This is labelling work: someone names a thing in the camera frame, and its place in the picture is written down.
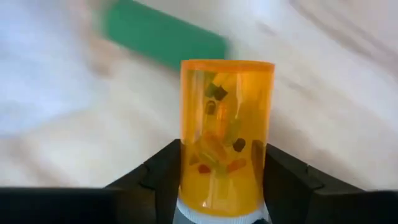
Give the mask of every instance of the translucent orange container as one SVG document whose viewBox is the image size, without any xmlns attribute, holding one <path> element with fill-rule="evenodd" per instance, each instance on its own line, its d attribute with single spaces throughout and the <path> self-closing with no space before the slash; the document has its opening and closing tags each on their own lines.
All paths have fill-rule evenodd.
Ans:
<svg viewBox="0 0 398 224">
<path fill-rule="evenodd" d="M 182 63 L 179 197 L 209 215 L 236 217 L 264 204 L 262 175 L 274 65 Z"/>
</svg>

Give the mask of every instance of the wooden surface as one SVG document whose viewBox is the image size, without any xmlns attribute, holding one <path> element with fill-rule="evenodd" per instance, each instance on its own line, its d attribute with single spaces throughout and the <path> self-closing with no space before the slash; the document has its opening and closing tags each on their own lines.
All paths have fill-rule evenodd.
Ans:
<svg viewBox="0 0 398 224">
<path fill-rule="evenodd" d="M 364 189 L 397 189 L 395 1 L 141 0 L 276 64 L 269 142 Z M 3 141 L 3 185 L 101 187 L 179 136 L 178 72 L 90 37 L 92 108 Z"/>
</svg>

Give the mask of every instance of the blurred background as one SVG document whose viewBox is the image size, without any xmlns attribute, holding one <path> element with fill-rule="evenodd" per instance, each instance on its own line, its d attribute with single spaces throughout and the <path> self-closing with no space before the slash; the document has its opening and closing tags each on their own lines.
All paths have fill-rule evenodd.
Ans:
<svg viewBox="0 0 398 224">
<path fill-rule="evenodd" d="M 180 59 L 276 64 L 269 142 L 398 188 L 398 3 L 5 0 L 0 184 L 102 187 L 179 137 Z"/>
</svg>

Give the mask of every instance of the green object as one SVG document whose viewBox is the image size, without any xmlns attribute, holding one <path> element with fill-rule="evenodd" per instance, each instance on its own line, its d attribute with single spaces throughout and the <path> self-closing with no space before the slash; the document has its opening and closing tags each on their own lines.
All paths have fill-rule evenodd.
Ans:
<svg viewBox="0 0 398 224">
<path fill-rule="evenodd" d="M 181 60 L 226 57 L 221 36 L 134 1 L 113 5 L 103 28 L 118 44 L 177 70 Z"/>
</svg>

